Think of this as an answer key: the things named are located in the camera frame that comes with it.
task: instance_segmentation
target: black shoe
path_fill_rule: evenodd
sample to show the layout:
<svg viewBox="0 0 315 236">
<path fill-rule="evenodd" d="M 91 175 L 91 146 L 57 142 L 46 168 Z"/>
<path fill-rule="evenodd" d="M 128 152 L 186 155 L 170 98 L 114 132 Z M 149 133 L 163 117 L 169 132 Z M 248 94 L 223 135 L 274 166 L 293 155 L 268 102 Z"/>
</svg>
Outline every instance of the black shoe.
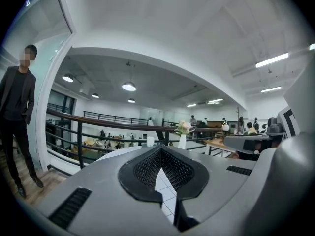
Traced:
<svg viewBox="0 0 315 236">
<path fill-rule="evenodd" d="M 25 193 L 25 190 L 24 190 L 23 185 L 20 183 L 20 184 L 17 184 L 16 186 L 18 187 L 18 193 L 19 193 L 23 198 L 26 198 L 26 193 Z"/>
<path fill-rule="evenodd" d="M 33 180 L 34 180 L 34 182 L 37 184 L 37 186 L 39 188 L 43 188 L 44 187 L 43 182 L 38 177 L 34 177 Z"/>
</svg>

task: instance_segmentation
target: flower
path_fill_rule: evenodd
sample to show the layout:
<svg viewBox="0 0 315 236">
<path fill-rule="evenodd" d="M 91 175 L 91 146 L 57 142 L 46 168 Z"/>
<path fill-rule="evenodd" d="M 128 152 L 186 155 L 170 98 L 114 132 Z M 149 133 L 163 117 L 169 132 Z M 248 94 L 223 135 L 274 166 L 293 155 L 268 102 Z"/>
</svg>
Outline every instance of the flower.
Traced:
<svg viewBox="0 0 315 236">
<path fill-rule="evenodd" d="M 191 124 L 189 122 L 185 122 L 182 120 L 179 122 L 178 128 L 175 131 L 177 131 L 181 135 L 185 135 L 191 132 L 189 131 L 190 129 L 191 129 Z"/>
<path fill-rule="evenodd" d="M 189 131 L 190 128 L 191 128 L 191 124 L 190 124 L 189 122 L 185 122 L 185 123 L 183 124 L 183 128 L 186 129 L 187 131 Z"/>
</svg>

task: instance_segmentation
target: balcony railing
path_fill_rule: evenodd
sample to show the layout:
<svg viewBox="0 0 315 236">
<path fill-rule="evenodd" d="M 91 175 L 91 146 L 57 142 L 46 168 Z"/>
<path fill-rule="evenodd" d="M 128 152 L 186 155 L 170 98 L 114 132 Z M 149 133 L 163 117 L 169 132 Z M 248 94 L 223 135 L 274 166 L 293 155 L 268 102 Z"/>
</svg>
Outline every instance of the balcony railing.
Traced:
<svg viewBox="0 0 315 236">
<path fill-rule="evenodd" d="M 111 115 L 104 115 L 99 113 L 93 113 L 84 111 L 83 117 L 97 119 L 97 120 L 104 120 L 104 121 L 113 121 L 125 124 L 135 124 L 135 125 L 148 125 L 149 120 L 145 119 L 136 119 L 136 118 L 128 118 L 128 117 L 120 117 L 120 116 L 111 116 Z"/>
<path fill-rule="evenodd" d="M 53 116 L 57 116 L 57 117 L 61 117 L 63 119 L 67 119 L 70 121 L 76 121 L 78 122 L 78 128 L 77 130 L 71 130 L 71 129 L 67 129 L 55 124 L 52 124 L 51 122 L 46 122 L 47 126 L 51 126 L 51 127 L 55 127 L 56 129 L 60 129 L 60 130 L 64 130 L 64 131 L 68 131 L 72 134 L 76 134 L 77 136 L 77 142 L 72 142 L 69 141 L 65 138 L 59 137 L 55 134 L 52 134 L 48 131 L 46 131 L 46 135 L 48 137 L 52 137 L 54 139 L 58 139 L 67 143 L 70 143 L 74 146 L 76 146 L 77 152 L 74 153 L 72 151 L 60 148 L 59 146 L 52 144 L 51 142 L 46 141 L 47 145 L 51 146 L 52 148 L 57 149 L 58 151 L 61 151 L 64 154 L 69 154 L 71 156 L 75 156 L 78 158 L 78 160 L 67 160 L 64 157 L 58 156 L 55 153 L 52 153 L 51 151 L 48 150 L 48 153 L 52 154 L 53 156 L 58 157 L 59 159 L 62 159 L 68 163 L 74 164 L 74 165 L 78 165 L 80 166 L 80 168 L 82 169 L 84 167 L 84 161 L 83 159 L 88 159 L 91 161 L 96 161 L 96 159 L 94 158 L 90 158 L 88 156 L 84 156 L 82 154 L 82 150 L 83 148 L 87 148 L 89 150 L 96 150 L 96 151 L 103 151 L 103 152 L 112 152 L 113 150 L 111 149 L 106 149 L 106 148 L 101 148 L 101 147 L 91 147 L 85 144 L 82 144 L 82 136 L 86 136 L 86 137 L 91 137 L 91 138 L 97 138 L 100 140 L 110 140 L 110 141 L 117 141 L 117 142 L 132 142 L 132 143 L 138 143 L 139 145 L 141 145 L 141 143 L 145 143 L 146 140 L 143 139 L 119 139 L 119 138 L 110 138 L 110 137 L 103 137 L 103 136 L 97 136 L 97 135 L 91 135 L 91 134 L 85 134 L 82 133 L 82 126 L 83 123 L 87 123 L 87 124 L 91 124 L 91 125 L 96 125 L 96 126 L 102 126 L 102 127 L 109 127 L 109 128 L 117 128 L 117 129 L 127 129 L 127 130 L 141 130 L 141 131 L 160 131 L 160 132 L 165 132 L 164 135 L 164 139 L 163 140 L 155 140 L 156 143 L 161 143 L 164 145 L 169 145 L 170 143 L 175 143 L 175 142 L 179 142 L 179 140 L 170 140 L 169 139 L 169 133 L 170 132 L 174 132 L 174 130 L 176 129 L 176 127 L 160 127 L 160 126 L 148 126 L 148 125 L 134 125 L 134 124 L 126 124 L 126 123 L 118 123 L 118 122 L 112 122 L 112 121 L 104 121 L 104 120 L 98 120 L 98 119 L 92 119 L 92 118 L 87 118 L 87 117 L 79 117 L 79 116 L 74 116 L 74 115 L 70 115 L 70 114 L 66 114 L 66 113 L 60 113 L 54 110 L 50 110 L 47 109 L 47 113 Z M 214 133 L 220 131 L 221 129 L 219 128 L 199 128 L 196 129 L 196 131 L 198 132 L 207 132 L 209 133 L 209 137 L 203 137 L 203 138 L 193 138 L 193 139 L 187 139 L 187 141 L 202 141 L 202 140 L 210 140 L 214 137 Z M 202 148 L 205 147 L 206 145 L 201 145 L 198 147 L 193 147 L 193 148 L 187 148 L 187 149 L 196 149 L 196 148 Z"/>
<path fill-rule="evenodd" d="M 63 107 L 60 106 L 60 105 L 56 105 L 56 104 L 52 104 L 52 103 L 48 103 L 47 104 L 47 108 L 48 109 L 51 109 L 51 110 L 54 110 L 54 111 L 57 111 L 57 112 L 62 112 L 63 111 Z M 65 112 L 66 113 L 69 113 L 69 108 L 65 108 Z"/>
</svg>

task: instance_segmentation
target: black pants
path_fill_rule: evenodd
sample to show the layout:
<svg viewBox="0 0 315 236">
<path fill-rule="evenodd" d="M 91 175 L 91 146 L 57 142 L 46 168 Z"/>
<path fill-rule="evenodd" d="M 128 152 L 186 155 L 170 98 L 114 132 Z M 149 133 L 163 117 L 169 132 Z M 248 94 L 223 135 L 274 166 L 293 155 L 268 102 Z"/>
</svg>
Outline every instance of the black pants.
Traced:
<svg viewBox="0 0 315 236">
<path fill-rule="evenodd" d="M 19 173 L 13 160 L 13 135 L 15 136 L 21 153 L 24 156 L 26 166 L 32 178 L 36 177 L 35 167 L 29 152 L 29 139 L 25 121 L 9 121 L 0 118 L 0 130 L 2 135 L 2 144 L 8 163 L 10 174 L 16 184 L 20 184 Z"/>
</svg>

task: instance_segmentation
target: dark shirt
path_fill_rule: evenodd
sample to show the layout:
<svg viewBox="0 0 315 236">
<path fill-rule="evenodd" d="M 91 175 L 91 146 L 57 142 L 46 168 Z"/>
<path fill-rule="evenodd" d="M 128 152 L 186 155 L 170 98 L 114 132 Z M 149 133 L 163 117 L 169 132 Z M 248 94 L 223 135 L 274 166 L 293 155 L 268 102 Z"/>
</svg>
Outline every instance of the dark shirt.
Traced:
<svg viewBox="0 0 315 236">
<path fill-rule="evenodd" d="M 20 73 L 19 71 L 16 72 L 4 107 L 3 117 L 6 120 L 24 120 L 23 116 L 21 115 L 21 98 L 26 74 L 27 73 Z"/>
</svg>

